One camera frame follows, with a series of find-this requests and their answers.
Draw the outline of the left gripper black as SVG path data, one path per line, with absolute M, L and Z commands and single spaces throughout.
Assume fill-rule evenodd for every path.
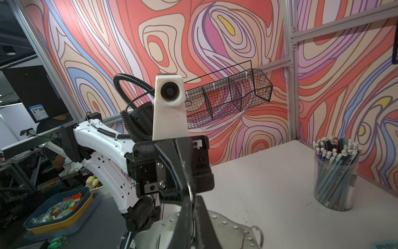
M 198 193 L 213 190 L 208 150 L 205 135 L 135 144 L 125 158 L 137 196 L 157 193 L 161 202 L 183 202 L 188 195 L 194 199 Z

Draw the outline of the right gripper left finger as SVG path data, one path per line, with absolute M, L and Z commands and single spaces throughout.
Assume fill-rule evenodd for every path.
M 190 249 L 193 236 L 193 205 L 189 197 L 185 197 L 173 236 L 168 249 Z

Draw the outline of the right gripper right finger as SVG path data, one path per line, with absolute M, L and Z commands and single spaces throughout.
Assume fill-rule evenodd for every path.
M 193 217 L 195 220 L 195 248 L 221 249 L 202 196 L 196 196 Z

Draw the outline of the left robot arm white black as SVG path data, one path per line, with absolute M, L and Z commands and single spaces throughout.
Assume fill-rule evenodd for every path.
M 192 209 L 197 194 L 214 189 L 209 140 L 189 136 L 180 75 L 158 74 L 154 86 L 122 73 L 113 82 L 133 110 L 120 113 L 127 134 L 116 134 L 95 113 L 82 123 L 64 124 L 62 146 L 72 161 L 82 163 L 109 189 L 128 231 L 138 233 L 159 220 L 152 195 L 162 204 L 187 200 Z

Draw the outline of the tray of coloured parts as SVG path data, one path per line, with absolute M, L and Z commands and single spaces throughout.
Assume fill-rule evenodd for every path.
M 76 233 L 101 200 L 101 195 L 89 188 L 79 188 L 56 194 L 45 201 L 24 222 L 24 238 L 38 242 Z

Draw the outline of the pencil cup with pencils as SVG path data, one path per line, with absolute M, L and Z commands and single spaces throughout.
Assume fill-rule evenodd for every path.
M 351 139 L 333 136 L 313 141 L 313 148 L 314 197 L 329 209 L 351 210 L 362 148 Z

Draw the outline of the black monitor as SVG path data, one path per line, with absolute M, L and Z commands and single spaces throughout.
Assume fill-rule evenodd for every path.
M 68 112 L 43 66 L 6 68 L 3 73 L 35 123 Z

